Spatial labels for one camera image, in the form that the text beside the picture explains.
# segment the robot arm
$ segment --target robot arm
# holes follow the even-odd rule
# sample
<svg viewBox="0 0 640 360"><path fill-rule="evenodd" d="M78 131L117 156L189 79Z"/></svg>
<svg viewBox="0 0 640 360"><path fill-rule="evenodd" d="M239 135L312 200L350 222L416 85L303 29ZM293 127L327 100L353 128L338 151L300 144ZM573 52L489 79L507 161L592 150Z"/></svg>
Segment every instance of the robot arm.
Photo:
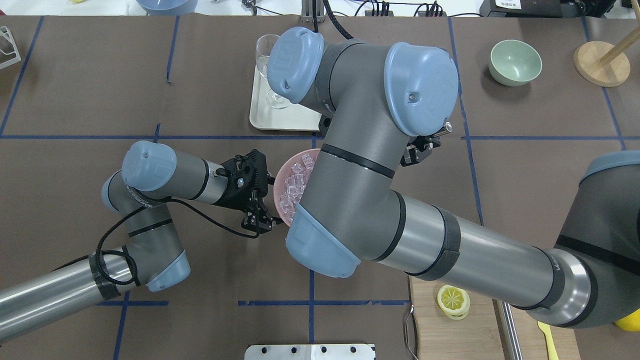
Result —
<svg viewBox="0 0 640 360"><path fill-rule="evenodd" d="M360 259L377 261L563 327L610 323L640 306L638 152L622 155L634 166L613 160L587 176L556 248L541 250L390 189L410 138L437 133L456 102L458 75L445 51L356 39L330 44L292 28L273 49L268 80L291 102L333 117L287 235L303 265L348 277ZM594 183L602 177L608 182ZM605 214L614 208L625 212ZM604 255L584 250L593 247ZM607 260L620 256L626 270Z"/></svg>
<svg viewBox="0 0 640 360"><path fill-rule="evenodd" d="M87 259L0 291L0 343L141 284L150 291L160 291L184 280L191 269L165 203L167 198L182 197L238 209L245 212L244 228L269 231L273 218L262 202L268 181L266 160L256 150L219 165L167 145L135 143L124 159L123 169L102 188L103 201L111 210L123 216L139 210L124 222L128 244L115 249L128 254L135 265L122 256L97 257L93 253Z"/></svg>

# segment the pink bowl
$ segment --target pink bowl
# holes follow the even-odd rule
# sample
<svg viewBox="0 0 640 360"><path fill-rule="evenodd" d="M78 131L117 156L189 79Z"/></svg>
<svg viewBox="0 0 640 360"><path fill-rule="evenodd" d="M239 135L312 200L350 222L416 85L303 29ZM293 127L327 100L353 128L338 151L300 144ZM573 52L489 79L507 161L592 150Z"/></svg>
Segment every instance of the pink bowl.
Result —
<svg viewBox="0 0 640 360"><path fill-rule="evenodd" d="M303 154L309 154L309 156L311 156L311 158L315 161L319 153L320 153L320 149L309 149L309 150L305 150L295 154L294 156L291 157L291 159L287 160L287 162L284 163L284 165L282 165L282 167L278 171L278 174L276 175L276 180L273 183L273 202L275 203L276 210L278 211L278 215L280 216L282 221L284 221L284 223L287 224L288 226L291 226L291 223L289 222L288 219L285 218L284 212L282 211L282 209L280 209L280 197L286 191L284 181L289 176L293 175L293 171L291 170L291 167L293 166L293 164L300 163L300 165L304 165L304 162L302 162Z"/></svg>

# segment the blue bowl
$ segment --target blue bowl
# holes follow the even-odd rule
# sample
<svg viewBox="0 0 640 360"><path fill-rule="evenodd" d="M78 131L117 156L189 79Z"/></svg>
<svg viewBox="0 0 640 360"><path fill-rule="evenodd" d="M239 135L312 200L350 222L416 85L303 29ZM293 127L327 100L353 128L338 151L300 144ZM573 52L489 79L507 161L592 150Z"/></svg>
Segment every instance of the blue bowl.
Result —
<svg viewBox="0 0 640 360"><path fill-rule="evenodd" d="M198 0L136 0L149 15L184 15L194 12Z"/></svg>

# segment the wooden dowel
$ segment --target wooden dowel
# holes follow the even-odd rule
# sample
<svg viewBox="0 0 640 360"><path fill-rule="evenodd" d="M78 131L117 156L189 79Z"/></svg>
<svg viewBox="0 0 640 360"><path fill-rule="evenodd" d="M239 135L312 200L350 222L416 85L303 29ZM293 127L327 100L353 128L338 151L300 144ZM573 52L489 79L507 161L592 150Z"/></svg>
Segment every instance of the wooden dowel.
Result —
<svg viewBox="0 0 640 360"><path fill-rule="evenodd" d="M638 20L638 24L640 24L640 5L638 5L638 0L631 0L632 7L636 12L636 19Z"/></svg>
<svg viewBox="0 0 640 360"><path fill-rule="evenodd" d="M640 26L638 26L635 30L631 31L629 35L627 35L618 45L614 46L613 49L609 50L608 53L604 54L602 59L600 59L600 63L603 65L607 65L612 62L613 59L617 58L618 55L623 53L628 47L631 46L634 42L640 39Z"/></svg>

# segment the lemon slice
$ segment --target lemon slice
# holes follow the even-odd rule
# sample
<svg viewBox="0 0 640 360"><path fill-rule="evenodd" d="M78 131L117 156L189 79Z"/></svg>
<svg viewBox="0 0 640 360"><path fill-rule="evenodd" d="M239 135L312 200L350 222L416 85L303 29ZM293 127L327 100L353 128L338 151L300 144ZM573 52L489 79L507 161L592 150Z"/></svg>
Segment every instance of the lemon slice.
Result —
<svg viewBox="0 0 640 360"><path fill-rule="evenodd" d="M466 316L471 300L465 290L445 285L438 291L438 305L447 316Z"/></svg>
<svg viewBox="0 0 640 360"><path fill-rule="evenodd" d="M467 311L466 313L462 314L462 315L449 315L449 314L445 314L447 315L448 318L450 318L451 320L462 320L464 318L467 317L467 315L469 315L469 312Z"/></svg>

